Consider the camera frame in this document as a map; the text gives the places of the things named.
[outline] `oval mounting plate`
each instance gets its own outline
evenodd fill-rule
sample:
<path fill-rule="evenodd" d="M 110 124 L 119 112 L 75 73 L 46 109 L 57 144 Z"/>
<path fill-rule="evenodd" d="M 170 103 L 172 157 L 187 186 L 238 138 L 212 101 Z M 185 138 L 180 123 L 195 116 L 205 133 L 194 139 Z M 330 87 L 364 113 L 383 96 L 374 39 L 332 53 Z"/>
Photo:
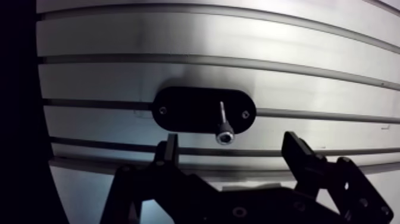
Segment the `oval mounting plate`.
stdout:
<path fill-rule="evenodd" d="M 151 111 L 154 120 L 164 129 L 215 133 L 221 124 L 221 101 L 235 133 L 242 133 L 253 124 L 256 116 L 253 100 L 234 89 L 168 87 L 157 93 Z"/>

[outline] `metal panel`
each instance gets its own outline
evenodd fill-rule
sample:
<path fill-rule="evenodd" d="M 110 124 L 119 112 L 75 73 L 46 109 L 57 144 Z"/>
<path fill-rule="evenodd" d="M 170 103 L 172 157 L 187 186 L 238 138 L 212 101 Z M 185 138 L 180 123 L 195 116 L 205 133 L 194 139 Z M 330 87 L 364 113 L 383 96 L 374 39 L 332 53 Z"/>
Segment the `metal panel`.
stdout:
<path fill-rule="evenodd" d="M 45 107 L 49 133 L 54 137 L 156 145 L 165 140 L 147 111 Z M 283 133 L 295 131 L 314 149 L 398 147 L 400 126 L 382 129 L 380 124 L 318 120 L 256 118 L 253 126 L 238 135 L 229 147 L 221 147 L 214 135 L 180 133 L 181 147 L 278 150 Z"/>
<path fill-rule="evenodd" d="M 348 82 L 217 66 L 44 64 L 39 72 L 42 95 L 50 99 L 152 102 L 163 86 L 179 85 L 240 89 L 258 108 L 392 117 L 396 96 L 400 95 Z"/>
<path fill-rule="evenodd" d="M 348 0 L 323 0 L 323 1 L 282 1 L 282 0 L 94 0 L 94 1 L 52 1 L 38 0 L 37 11 L 39 13 L 48 11 L 58 11 L 79 7 L 95 7 L 100 5 L 126 5 L 126 4 L 151 4 L 151 3 L 171 3 L 171 4 L 205 4 L 221 5 L 228 7 L 248 8 L 252 10 L 269 11 L 282 13 L 295 17 L 306 18 L 322 23 L 343 27 L 348 30 L 360 32 L 387 42 L 400 45 L 396 38 L 399 35 L 399 20 L 393 19 L 386 11 L 368 5 L 361 1 Z"/>
<path fill-rule="evenodd" d="M 393 89 L 400 91 L 400 84 L 388 82 L 381 79 L 360 76 L 356 74 L 344 73 L 328 69 L 319 69 L 315 67 L 300 66 L 296 64 L 278 63 L 274 61 L 250 60 L 244 58 L 228 58 L 203 55 L 177 55 L 177 54 L 92 54 L 92 55 L 63 55 L 43 57 L 45 64 L 80 64 L 80 63 L 174 63 L 174 64 L 190 64 L 204 66 L 219 66 L 231 68 L 244 68 L 265 71 L 278 71 L 284 73 L 299 74 L 313 77 L 323 77 L 327 79 L 342 80 L 354 82 L 364 85 L 377 86 L 385 89 Z M 42 65 L 41 73 L 46 72 L 46 66 Z"/>
<path fill-rule="evenodd" d="M 154 153 L 156 146 L 152 145 L 134 145 L 125 143 L 115 142 L 103 142 L 103 141 L 88 141 L 82 139 L 70 139 L 70 138 L 57 138 L 52 137 L 51 142 L 53 145 L 64 145 L 69 149 L 77 147 L 82 149 L 91 150 L 91 148 L 100 148 L 103 150 L 112 151 L 128 151 L 135 152 L 138 158 L 144 157 L 144 160 L 151 161 L 152 156 L 149 153 Z M 347 156 L 347 155 L 372 155 L 372 154 L 385 154 L 385 153 L 400 153 L 400 148 L 363 148 L 353 150 L 314 150 L 315 153 L 326 155 L 326 156 Z M 208 156 L 224 156 L 224 157 L 281 157 L 280 150 L 233 150 L 233 149 L 221 149 L 221 148 L 179 148 L 180 155 L 208 155 Z"/>
<path fill-rule="evenodd" d="M 250 58 L 391 82 L 399 82 L 400 70 L 400 55 L 357 41 L 285 24 L 203 14 L 103 14 L 41 21 L 37 48 L 39 56 L 147 53 Z"/>
<path fill-rule="evenodd" d="M 232 17 L 254 18 L 257 20 L 273 21 L 277 23 L 300 26 L 308 29 L 331 33 L 356 41 L 364 42 L 378 48 L 386 49 L 400 54 L 400 48 L 390 43 L 372 38 L 361 33 L 346 30 L 337 26 L 306 20 L 299 17 L 268 13 L 258 10 L 247 10 L 244 8 L 221 7 L 215 5 L 191 5 L 191 4 L 133 4 L 133 5 L 112 5 L 107 7 L 90 7 L 74 10 L 63 10 L 42 15 L 43 20 L 77 17 L 82 15 L 109 14 L 109 13 L 187 13 L 227 15 Z"/>

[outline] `screw hole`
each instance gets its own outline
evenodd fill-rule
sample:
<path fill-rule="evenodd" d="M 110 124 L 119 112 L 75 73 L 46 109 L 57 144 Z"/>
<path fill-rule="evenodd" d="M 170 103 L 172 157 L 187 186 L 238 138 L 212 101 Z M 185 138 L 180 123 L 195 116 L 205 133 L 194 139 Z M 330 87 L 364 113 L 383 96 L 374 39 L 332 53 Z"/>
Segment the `screw hole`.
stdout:
<path fill-rule="evenodd" d="M 160 109 L 158 111 L 160 112 L 160 114 L 166 114 L 167 113 L 166 107 L 160 107 Z"/>
<path fill-rule="evenodd" d="M 234 217 L 243 218 L 247 215 L 247 210 L 243 207 L 236 207 L 232 210 Z"/>
<path fill-rule="evenodd" d="M 245 111 L 242 113 L 242 118 L 243 118 L 243 119 L 247 119 L 247 118 L 249 118 L 249 117 L 250 117 L 249 112 L 245 110 Z"/>

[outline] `bolt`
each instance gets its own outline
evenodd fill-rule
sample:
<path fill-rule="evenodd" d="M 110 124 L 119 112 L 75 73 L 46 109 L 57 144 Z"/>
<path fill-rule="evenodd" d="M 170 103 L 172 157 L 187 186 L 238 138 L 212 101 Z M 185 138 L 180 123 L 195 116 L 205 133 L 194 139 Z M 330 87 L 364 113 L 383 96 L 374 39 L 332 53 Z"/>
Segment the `bolt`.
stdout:
<path fill-rule="evenodd" d="M 243 218 L 247 215 L 247 210 L 243 207 L 236 207 L 232 210 L 234 217 Z"/>
<path fill-rule="evenodd" d="M 300 201 L 293 203 L 293 207 L 298 211 L 305 211 L 305 204 Z"/>
<path fill-rule="evenodd" d="M 158 111 L 160 112 L 160 114 L 166 114 L 167 113 L 166 107 L 160 107 L 160 109 Z"/>
<path fill-rule="evenodd" d="M 228 145 L 235 139 L 235 134 L 229 122 L 226 120 L 224 102 L 220 102 L 220 124 L 218 125 L 218 131 L 215 133 L 215 138 L 220 145 Z"/>
<path fill-rule="evenodd" d="M 362 206 L 368 207 L 368 201 L 367 201 L 367 199 L 361 198 L 361 199 L 359 200 L 359 202 L 362 204 Z"/>
<path fill-rule="evenodd" d="M 386 207 L 386 206 L 383 206 L 382 208 L 380 208 L 383 212 L 384 212 L 384 214 L 385 215 L 388 215 L 389 213 L 390 213 L 390 210 L 389 210 L 389 208 L 388 207 Z"/>
<path fill-rule="evenodd" d="M 222 132 L 217 135 L 217 142 L 221 145 L 228 145 L 233 142 L 235 136 L 231 132 Z"/>
<path fill-rule="evenodd" d="M 242 118 L 243 119 L 247 119 L 247 118 L 249 118 L 250 117 L 250 114 L 249 114 L 249 112 L 248 111 L 243 111 L 243 113 L 242 113 Z"/>

